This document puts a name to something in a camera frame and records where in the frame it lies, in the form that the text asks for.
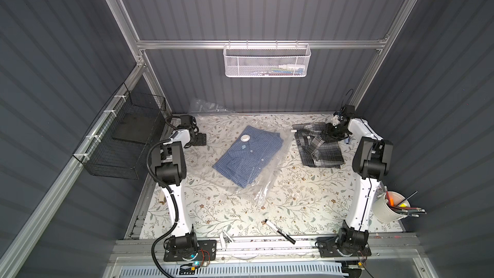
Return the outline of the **black white plaid shirt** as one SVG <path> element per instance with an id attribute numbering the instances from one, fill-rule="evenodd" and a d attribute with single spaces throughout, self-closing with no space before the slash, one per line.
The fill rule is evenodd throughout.
<path id="1" fill-rule="evenodd" d="M 331 123 L 294 124 L 295 141 L 302 164 L 314 168 L 340 168 L 345 163 L 339 141 L 347 131 Z"/>

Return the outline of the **clear plastic vacuum bag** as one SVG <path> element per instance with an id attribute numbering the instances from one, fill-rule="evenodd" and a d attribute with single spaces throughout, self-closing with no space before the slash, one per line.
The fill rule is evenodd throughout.
<path id="1" fill-rule="evenodd" d="M 263 205 L 293 143 L 288 117 L 244 115 L 201 99 L 189 114 L 207 135 L 206 146 L 186 154 L 189 175 Z"/>

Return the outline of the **blue checked shirt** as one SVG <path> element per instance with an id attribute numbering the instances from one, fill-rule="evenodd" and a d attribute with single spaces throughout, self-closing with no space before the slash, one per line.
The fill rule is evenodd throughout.
<path id="1" fill-rule="evenodd" d="M 279 132 L 247 126 L 213 169 L 237 186 L 246 188 L 277 155 L 283 143 Z"/>

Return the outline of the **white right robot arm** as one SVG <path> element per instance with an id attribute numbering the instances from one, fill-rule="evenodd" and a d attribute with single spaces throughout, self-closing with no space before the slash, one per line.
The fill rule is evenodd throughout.
<path id="1" fill-rule="evenodd" d="M 338 244 L 364 246 L 369 237 L 369 216 L 378 185 L 391 168 L 392 142 L 379 136 L 368 121 L 356 117 L 355 107 L 344 105 L 334 114 L 357 149 L 352 160 L 356 178 L 349 213 L 338 232 Z"/>

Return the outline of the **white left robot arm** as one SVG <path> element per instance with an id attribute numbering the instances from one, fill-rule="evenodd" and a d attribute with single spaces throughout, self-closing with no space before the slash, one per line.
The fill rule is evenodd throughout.
<path id="1" fill-rule="evenodd" d="M 172 220 L 170 236 L 184 238 L 193 235 L 194 227 L 185 207 L 183 192 L 187 177 L 184 150 L 207 145 L 207 135 L 199 131 L 192 115 L 169 116 L 165 124 L 171 136 L 153 144 L 147 153 L 146 166 L 151 178 L 165 195 Z"/>

